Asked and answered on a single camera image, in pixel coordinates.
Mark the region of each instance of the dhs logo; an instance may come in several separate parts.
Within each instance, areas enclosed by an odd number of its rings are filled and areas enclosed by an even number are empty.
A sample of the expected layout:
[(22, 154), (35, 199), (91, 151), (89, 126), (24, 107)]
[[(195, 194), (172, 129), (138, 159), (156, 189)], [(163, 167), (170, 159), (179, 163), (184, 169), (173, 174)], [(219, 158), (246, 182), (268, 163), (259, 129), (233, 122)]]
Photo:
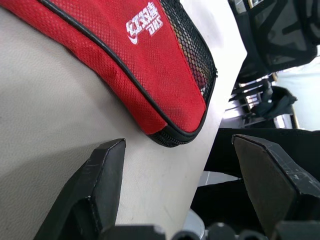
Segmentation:
[(152, 37), (163, 25), (164, 23), (161, 21), (161, 16), (155, 4), (149, 2), (148, 5), (128, 21), (125, 26), (128, 38), (134, 45), (137, 45), (138, 35), (141, 32), (147, 30)]

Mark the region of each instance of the black piping trim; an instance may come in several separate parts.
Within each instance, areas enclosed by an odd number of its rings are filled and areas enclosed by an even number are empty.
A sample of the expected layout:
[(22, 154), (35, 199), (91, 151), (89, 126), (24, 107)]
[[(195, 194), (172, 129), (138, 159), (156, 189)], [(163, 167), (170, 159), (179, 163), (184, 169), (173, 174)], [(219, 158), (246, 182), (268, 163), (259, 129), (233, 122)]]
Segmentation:
[(72, 16), (70, 16), (68, 13), (66, 13), (65, 11), (60, 9), (57, 5), (50, 2), (49, 0), (38, 0), (38, 1), (41, 4), (43, 4), (46, 8), (48, 8), (50, 11), (52, 11), (53, 13), (57, 14), (60, 18), (65, 20), (68, 24), (72, 25), (75, 29), (77, 29), (79, 32), (81, 32), (83, 35), (85, 35), (87, 38), (89, 38), (95, 44), (97, 44), (102, 50), (104, 50), (116, 62), (116, 64), (121, 68), (121, 70), (123, 70), (123, 72), (127, 75), (127, 77), (131, 80), (131, 82), (138, 88), (138, 90), (145, 97), (145, 99), (151, 104), (151, 106), (155, 109), (155, 111), (175, 131), (177, 131), (179, 134), (181, 134), (187, 138), (194, 138), (200, 132), (202, 126), (204, 125), (206, 116), (207, 116), (209, 103), (210, 103), (210, 99), (212, 96), (212, 92), (214, 90), (215, 82), (212, 85), (211, 92), (210, 92), (209, 98), (207, 100), (206, 109), (205, 109), (204, 114), (201, 118), (199, 127), (193, 132), (186, 132), (186, 131), (180, 129), (174, 122), (171, 121), (171, 119), (161, 110), (161, 108), (157, 105), (157, 103), (151, 98), (151, 96), (147, 93), (147, 91), (138, 82), (138, 80), (135, 78), (133, 73), (128, 69), (128, 67), (125, 65), (125, 63), (100, 38), (98, 38), (98, 36), (96, 36), (88, 28), (86, 28), (84, 25), (79, 23), (76, 19), (74, 19)]

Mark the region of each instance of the red bag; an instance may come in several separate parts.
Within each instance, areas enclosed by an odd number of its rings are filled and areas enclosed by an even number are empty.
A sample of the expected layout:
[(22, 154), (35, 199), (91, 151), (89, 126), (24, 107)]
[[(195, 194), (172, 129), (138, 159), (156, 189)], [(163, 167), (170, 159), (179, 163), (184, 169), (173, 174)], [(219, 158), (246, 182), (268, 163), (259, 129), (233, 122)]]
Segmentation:
[(99, 74), (157, 143), (199, 133), (217, 76), (178, 0), (0, 0)]

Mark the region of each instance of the white table surface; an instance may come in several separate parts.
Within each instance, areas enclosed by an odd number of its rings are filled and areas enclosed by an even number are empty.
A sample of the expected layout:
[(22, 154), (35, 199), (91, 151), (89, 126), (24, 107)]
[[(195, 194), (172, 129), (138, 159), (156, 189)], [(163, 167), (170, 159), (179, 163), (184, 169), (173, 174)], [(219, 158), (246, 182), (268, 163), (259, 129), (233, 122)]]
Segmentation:
[(246, 51), (226, 0), (184, 0), (218, 69), (207, 118), (187, 145), (154, 143), (97, 75), (0, 8), (0, 239), (31, 240), (100, 143), (127, 142), (117, 224), (180, 230)]

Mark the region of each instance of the red mesh fabric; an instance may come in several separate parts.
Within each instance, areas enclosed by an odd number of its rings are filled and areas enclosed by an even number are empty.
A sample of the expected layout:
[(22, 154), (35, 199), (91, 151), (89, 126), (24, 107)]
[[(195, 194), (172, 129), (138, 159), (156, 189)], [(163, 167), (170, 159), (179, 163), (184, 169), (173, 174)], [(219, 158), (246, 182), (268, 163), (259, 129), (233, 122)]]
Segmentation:
[[(163, 26), (153, 36), (147, 30), (142, 31), (136, 45), (128, 38), (126, 23), (151, 0), (51, 2), (105, 42), (179, 128), (186, 132), (198, 128), (206, 105), (157, 0), (152, 2), (161, 16)], [(97, 72), (123, 101), (146, 134), (158, 132), (167, 125), (119, 66), (94, 42), (55, 13), (37, 0), (0, 0), (0, 4), (66, 46)]]

